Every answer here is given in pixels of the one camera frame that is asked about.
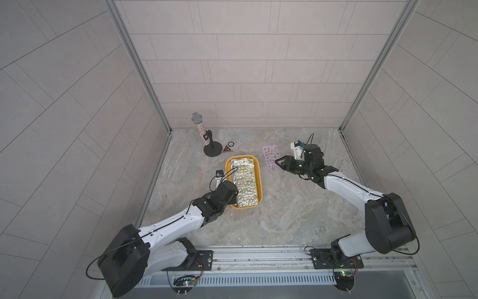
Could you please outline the pink sticker sheet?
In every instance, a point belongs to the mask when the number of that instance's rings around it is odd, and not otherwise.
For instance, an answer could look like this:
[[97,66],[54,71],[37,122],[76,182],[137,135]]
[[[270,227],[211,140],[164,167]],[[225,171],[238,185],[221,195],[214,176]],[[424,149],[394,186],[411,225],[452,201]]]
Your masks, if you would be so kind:
[[281,171],[281,168],[275,163],[277,159],[280,159],[280,152],[276,145],[263,145],[263,155],[266,162],[266,169],[269,172]]

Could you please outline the yellow storage box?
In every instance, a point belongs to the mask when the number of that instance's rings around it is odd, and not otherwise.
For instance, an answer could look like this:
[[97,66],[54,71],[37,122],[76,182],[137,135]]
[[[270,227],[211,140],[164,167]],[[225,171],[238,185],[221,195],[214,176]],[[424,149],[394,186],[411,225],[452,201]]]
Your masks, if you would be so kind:
[[[229,172],[227,174],[227,177],[226,177],[226,180],[229,180],[231,182],[233,182],[233,177],[232,177],[232,174],[234,173],[235,171],[235,168],[232,168],[231,166],[231,160],[233,159],[240,159],[240,158],[251,158],[254,160],[254,163],[255,163],[255,176],[256,176],[256,185],[257,185],[257,190],[258,190],[258,198],[259,198],[259,203],[258,205],[262,202],[262,199],[263,199],[263,188],[262,188],[262,181],[261,181],[261,171],[260,171],[260,163],[258,161],[258,159],[252,155],[240,155],[240,156],[233,156],[231,158],[229,158],[225,164],[225,170],[227,172]],[[235,205],[231,205],[232,208],[234,209],[248,209],[248,208],[238,208]]]

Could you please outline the yellow-green sticker sheet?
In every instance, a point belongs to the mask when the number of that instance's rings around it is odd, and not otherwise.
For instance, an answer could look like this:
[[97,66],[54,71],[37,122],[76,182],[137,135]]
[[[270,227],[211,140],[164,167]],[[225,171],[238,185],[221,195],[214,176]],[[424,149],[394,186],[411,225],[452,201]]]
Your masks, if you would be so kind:
[[255,163],[251,158],[240,158],[231,160],[233,183],[238,188],[236,206],[238,208],[249,208],[259,203],[258,190],[255,176]]

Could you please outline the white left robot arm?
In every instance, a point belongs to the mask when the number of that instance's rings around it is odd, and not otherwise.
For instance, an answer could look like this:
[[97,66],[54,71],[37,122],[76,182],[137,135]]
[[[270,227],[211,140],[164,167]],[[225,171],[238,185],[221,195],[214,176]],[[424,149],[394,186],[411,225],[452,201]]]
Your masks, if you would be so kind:
[[238,193],[234,183],[223,181],[170,218],[141,228],[132,224],[122,228],[97,260],[112,297],[126,295],[146,275],[190,270],[197,249],[185,234],[215,221],[236,202]]

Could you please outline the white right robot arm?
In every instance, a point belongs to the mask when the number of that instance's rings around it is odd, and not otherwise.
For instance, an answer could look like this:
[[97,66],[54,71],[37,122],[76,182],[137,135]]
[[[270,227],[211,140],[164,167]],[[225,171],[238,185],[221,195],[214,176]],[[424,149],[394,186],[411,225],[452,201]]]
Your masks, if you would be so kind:
[[327,166],[324,154],[316,144],[294,142],[291,148],[294,155],[276,159],[278,167],[340,195],[365,215],[362,232],[331,243],[333,263],[370,252],[388,254],[418,239],[399,195],[374,191],[348,178],[337,168]]

